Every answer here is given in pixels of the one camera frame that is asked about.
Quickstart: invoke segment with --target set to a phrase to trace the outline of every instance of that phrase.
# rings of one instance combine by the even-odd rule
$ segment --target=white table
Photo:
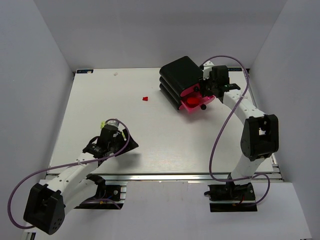
[[[230,82],[246,86],[241,71],[229,72]],[[159,68],[94,69],[75,75],[50,166],[73,162],[100,124],[118,118],[139,147],[104,162],[97,174],[203,174],[209,171],[213,143],[230,109],[218,99],[206,110],[177,111],[159,88]],[[213,159],[215,173],[231,172],[241,156],[243,125],[233,116]],[[50,171],[58,174],[62,169]],[[258,172],[272,172],[270,159]]]
[[[260,198],[266,183],[254,183]],[[272,183],[258,212],[210,212],[206,183],[129,182],[121,210],[74,209],[35,240],[299,240],[311,238],[292,183]]]

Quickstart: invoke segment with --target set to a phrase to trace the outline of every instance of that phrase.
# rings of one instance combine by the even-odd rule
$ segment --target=red object
[[[199,104],[199,98],[197,97],[188,97],[186,102],[190,105],[198,105]]]

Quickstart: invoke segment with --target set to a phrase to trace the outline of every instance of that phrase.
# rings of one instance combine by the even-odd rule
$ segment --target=wall
[[[286,0],[34,0],[71,69],[225,54],[250,67]],[[219,63],[234,65],[232,60]]]
[[[279,118],[276,157],[320,240],[320,1],[288,0],[251,69],[255,100]]]
[[[8,197],[19,180],[48,166],[73,76],[32,0],[2,0],[0,23],[0,232],[17,240],[22,231],[9,221]],[[20,224],[39,178],[14,198]]]

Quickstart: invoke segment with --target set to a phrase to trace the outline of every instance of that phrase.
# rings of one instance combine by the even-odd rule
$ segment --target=gray wall
[[[32,0],[2,0],[0,23],[0,235],[17,240],[22,231],[7,216],[9,194],[23,177],[48,166],[73,76]],[[20,224],[39,178],[14,198]]]
[[[184,55],[200,64],[217,54],[250,67],[287,0],[34,1],[74,71],[161,67]]]
[[[320,240],[320,1],[288,0],[251,69],[259,107],[279,118],[276,157]]]

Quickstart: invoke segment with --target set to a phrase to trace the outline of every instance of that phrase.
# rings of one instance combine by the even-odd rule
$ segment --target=purple cable
[[[221,127],[221,130],[219,131],[219,133],[218,133],[218,135],[217,135],[217,137],[216,137],[216,139],[214,141],[214,144],[213,144],[213,147],[212,147],[212,151],[211,151],[211,155],[210,155],[210,160],[209,160],[209,173],[210,173],[211,178],[213,180],[217,181],[217,182],[230,183],[230,182],[235,182],[235,181],[240,181],[240,180],[247,180],[247,179],[250,179],[250,177],[246,176],[246,177],[240,177],[240,178],[235,178],[235,179],[218,179],[218,178],[215,178],[215,176],[212,173],[212,162],[213,162],[214,154],[215,154],[219,139],[220,139],[223,131],[225,130],[225,127],[226,127],[227,123],[229,122],[231,116],[234,114],[234,112],[236,111],[237,107],[239,106],[239,104],[241,103],[242,99],[244,98],[245,94],[247,93],[247,91],[249,89],[249,80],[250,80],[250,78],[249,78],[249,74],[248,74],[248,71],[245,68],[245,66],[237,58],[235,58],[233,56],[228,56],[228,55],[213,56],[213,57],[210,57],[207,60],[205,60],[202,65],[204,65],[206,62],[210,61],[211,59],[220,58],[220,57],[221,58],[233,59],[236,62],[238,62],[240,64],[240,66],[242,67],[242,70],[243,70],[243,73],[244,73],[244,77],[245,77],[245,80],[246,80],[246,86],[245,86],[245,89],[244,89],[244,91],[242,93],[242,96],[239,98],[239,100],[234,105],[233,109],[231,110],[230,114],[228,115],[228,117],[226,118],[225,122],[223,123],[223,125]],[[258,201],[256,201],[253,204],[250,204],[248,206],[253,206],[253,205],[256,205],[256,204],[260,203],[263,199],[266,198],[266,196],[267,196],[267,194],[269,192],[271,183],[270,183],[270,178],[268,177],[268,175],[266,175],[265,173],[258,173],[256,175],[254,175],[252,178],[255,179],[258,176],[265,176],[267,181],[268,181],[268,186],[267,186],[266,192],[262,196],[262,198],[260,198]]]
[[[111,118],[111,119],[108,119],[106,122],[108,121],[117,121],[118,123],[120,123],[122,126],[124,126],[124,128],[126,129],[126,131],[128,132],[128,139],[126,140],[125,142],[125,145],[119,150],[117,151],[114,155],[112,156],[106,156],[106,157],[102,157],[102,158],[98,158],[98,159],[92,159],[92,160],[87,160],[87,161],[82,161],[81,164],[90,164],[90,163],[94,163],[94,162],[98,162],[98,161],[105,161],[109,158],[112,158],[112,157],[115,157],[117,156],[118,154],[120,154],[129,144],[129,141],[130,141],[130,132],[129,132],[129,129],[127,128],[127,126],[120,120],[116,119],[116,118]],[[78,162],[73,162],[73,163],[68,163],[68,164],[64,164],[64,165],[59,165],[59,166],[52,166],[52,167],[48,167],[46,169],[42,169],[42,170],[39,170],[39,171],[35,171],[34,173],[31,173],[30,175],[26,176],[24,179],[22,179],[15,187],[14,189],[12,190],[12,193],[10,194],[9,196],[9,199],[8,199],[8,204],[7,204],[7,212],[8,212],[8,216],[9,216],[9,219],[10,221],[12,222],[13,225],[15,225],[17,228],[19,229],[32,229],[34,228],[34,226],[22,226],[20,225],[19,223],[17,223],[13,216],[12,216],[12,212],[11,212],[11,203],[12,203],[12,199],[17,191],[17,189],[21,186],[21,184],[23,184],[26,180],[28,180],[29,178],[33,177],[34,175],[37,175],[37,174],[40,174],[40,173],[43,173],[43,172],[47,172],[49,170],[54,170],[54,169],[60,169],[60,168],[65,168],[65,167],[72,167],[72,166],[76,166],[78,165],[79,163]],[[109,202],[113,202],[112,200],[108,199],[104,199],[104,201],[109,201]]]
[[[121,209],[121,207],[113,200],[109,199],[109,198],[101,198],[101,199],[92,199],[92,200],[86,200],[84,202],[82,202],[83,204],[88,204],[88,203],[92,203],[92,202],[100,202],[100,201],[107,201],[107,202],[111,202],[113,203],[118,209]]]

